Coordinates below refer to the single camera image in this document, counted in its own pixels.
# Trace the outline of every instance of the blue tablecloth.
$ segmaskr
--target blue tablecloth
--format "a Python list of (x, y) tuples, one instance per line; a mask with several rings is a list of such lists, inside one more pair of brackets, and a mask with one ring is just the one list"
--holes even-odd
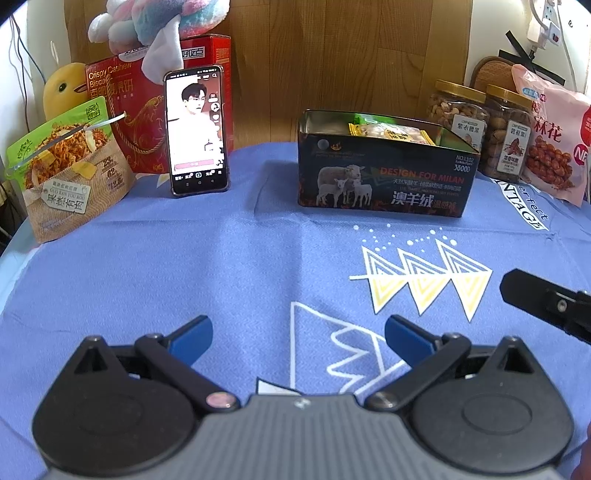
[(393, 313), (479, 344), (520, 336), (576, 420), (570, 474), (591, 419), (591, 349), (504, 304), (499, 283), (517, 267), (591, 290), (589, 205), (478, 175), (460, 219), (310, 209), (295, 144), (237, 151), (230, 166), (228, 192), (184, 199), (143, 177), (30, 258), (0, 316), (0, 479), (43, 473), (31, 420), (83, 337), (130, 343), (199, 314), (214, 337), (194, 368), (243, 401), (259, 379), (362, 400), (405, 372), (382, 336)]

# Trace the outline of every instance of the crispy cashew biscuit box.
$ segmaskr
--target crispy cashew biscuit box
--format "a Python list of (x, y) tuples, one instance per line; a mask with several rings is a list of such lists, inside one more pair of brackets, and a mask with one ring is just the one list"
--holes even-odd
[(307, 110), (298, 126), (298, 202), (461, 217), (479, 161), (471, 145), (440, 125)]
[[(223, 68), (222, 97), (226, 151), (234, 148), (232, 119), (232, 62), (230, 37), (202, 35), (181, 41), (185, 68), (211, 64)], [(142, 72), (147, 47), (86, 66), (90, 98), (104, 96), (111, 117), (126, 112), (113, 126), (113, 135), (134, 173), (168, 173), (164, 86), (150, 82)]]

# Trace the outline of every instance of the yellow triangle pattern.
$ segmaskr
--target yellow triangle pattern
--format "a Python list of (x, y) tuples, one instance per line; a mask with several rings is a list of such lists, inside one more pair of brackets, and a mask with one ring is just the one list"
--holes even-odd
[(374, 312), (378, 314), (406, 283), (407, 279), (402, 275), (370, 275), (369, 288)]
[(447, 274), (411, 275), (408, 286), (413, 295), (414, 303), (417, 305), (419, 315), (422, 315), (429, 308), (449, 280), (450, 276)]
[(407, 283), (406, 272), (362, 247), (374, 312), (378, 314)]
[(460, 297), (468, 322), (476, 313), (478, 305), (491, 279), (492, 271), (452, 274), (452, 282)]
[(476, 313), (491, 279), (492, 270), (436, 239), (446, 268), (398, 249), (402, 268), (362, 247), (365, 270), (374, 305), (379, 313), (408, 283), (419, 315), (435, 301), (451, 280), (469, 322)]

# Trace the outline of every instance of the smartphone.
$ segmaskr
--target smartphone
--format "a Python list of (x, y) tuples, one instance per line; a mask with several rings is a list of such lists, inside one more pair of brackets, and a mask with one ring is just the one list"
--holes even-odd
[(223, 68), (210, 65), (164, 78), (170, 183), (175, 196), (230, 187), (223, 122)]

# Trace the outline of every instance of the shredded meat snack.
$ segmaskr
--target shredded meat snack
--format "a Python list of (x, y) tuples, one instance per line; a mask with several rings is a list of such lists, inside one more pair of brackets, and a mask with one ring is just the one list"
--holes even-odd
[[(54, 124), (51, 135), (41, 142), (36, 150), (79, 126), (81, 124)], [(107, 142), (107, 136), (100, 128), (89, 132), (82, 130), (62, 140), (30, 161), (25, 174), (25, 188), (30, 189), (42, 184), (62, 170), (71, 167), (74, 163), (103, 147)]]

